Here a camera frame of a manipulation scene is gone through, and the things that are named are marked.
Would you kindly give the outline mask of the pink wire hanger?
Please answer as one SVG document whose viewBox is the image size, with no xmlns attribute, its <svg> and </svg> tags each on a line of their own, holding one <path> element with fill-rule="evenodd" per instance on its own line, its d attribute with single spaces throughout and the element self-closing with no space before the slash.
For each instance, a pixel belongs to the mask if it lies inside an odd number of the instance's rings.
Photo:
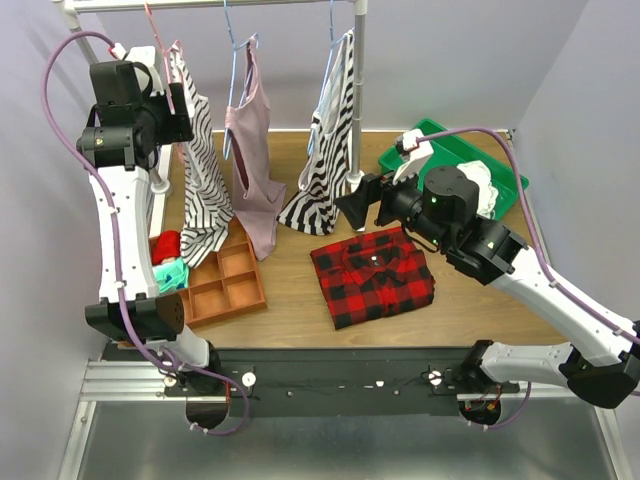
<svg viewBox="0 0 640 480">
<path fill-rule="evenodd" d="M 164 67 L 164 74 L 165 74 L 165 80 L 166 80 L 166 85 L 167 85 L 167 90 L 166 90 L 166 94 L 167 94 L 167 99 L 169 102 L 169 107 L 172 113 L 176 112 L 176 108 L 173 102 L 173 97 L 172 97 L 172 93 L 171 93 L 171 89 L 170 86 L 173 83 L 174 78 L 172 77 L 172 70 L 170 68 L 170 62 L 169 62 L 169 55 L 168 55 L 168 50 L 164 47 L 163 42 L 161 41 L 161 38 L 159 36 L 158 33 L 158 29 L 156 27 L 155 21 L 153 19 L 152 16 L 152 11 L 150 8 L 150 5 L 147 2 L 144 2 L 144 9 L 145 9 L 145 13 L 147 16 L 147 19 L 151 25 L 151 29 L 153 31 L 153 35 L 155 38 L 155 41 L 158 45 L 158 48 L 160 50 L 160 53 L 162 55 L 162 61 L 163 61 L 163 67 Z"/>
</svg>

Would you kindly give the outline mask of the thin striped tank top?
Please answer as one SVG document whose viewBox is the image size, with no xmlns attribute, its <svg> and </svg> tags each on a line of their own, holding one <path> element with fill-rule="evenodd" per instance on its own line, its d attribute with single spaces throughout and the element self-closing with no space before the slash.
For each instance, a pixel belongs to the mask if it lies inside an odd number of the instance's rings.
<svg viewBox="0 0 640 480">
<path fill-rule="evenodd" d="M 182 144 L 185 200 L 180 251 L 189 268 L 195 269 L 224 245 L 234 212 L 217 159 L 209 98 L 199 93 L 178 41 L 169 48 L 168 60 L 172 78 L 183 86 L 193 132 L 193 139 Z"/>
</svg>

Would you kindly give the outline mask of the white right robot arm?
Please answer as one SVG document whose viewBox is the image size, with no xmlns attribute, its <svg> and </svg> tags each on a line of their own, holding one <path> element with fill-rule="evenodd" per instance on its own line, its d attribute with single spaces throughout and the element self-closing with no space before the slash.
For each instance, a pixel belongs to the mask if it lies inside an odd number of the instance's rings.
<svg viewBox="0 0 640 480">
<path fill-rule="evenodd" d="M 367 174 L 357 190 L 335 202 L 349 224 L 393 221 L 438 248 L 458 272 L 509 294 L 561 332 L 562 344 L 514 346 L 477 341 L 451 376 L 463 393 L 508 382 L 568 388 L 583 401 L 614 409 L 639 385 L 639 325 L 617 315 L 574 286 L 549 279 L 533 248 L 510 228 L 478 214 L 479 187 L 455 166 L 395 180 Z"/>
</svg>

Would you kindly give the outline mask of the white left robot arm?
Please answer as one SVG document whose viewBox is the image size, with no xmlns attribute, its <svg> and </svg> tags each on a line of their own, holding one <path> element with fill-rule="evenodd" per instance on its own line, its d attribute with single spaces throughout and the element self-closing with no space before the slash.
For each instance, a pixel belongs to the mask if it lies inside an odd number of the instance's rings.
<svg viewBox="0 0 640 480">
<path fill-rule="evenodd" d="M 87 161 L 96 199 L 102 250 L 97 304 L 89 326 L 137 347 L 176 386 L 199 396 L 223 389 L 213 345 L 185 323 L 177 293 L 159 291 L 150 256 L 147 196 L 159 147 L 193 138 L 184 90 L 167 90 L 141 62 L 91 66 L 96 103 L 76 148 Z"/>
</svg>

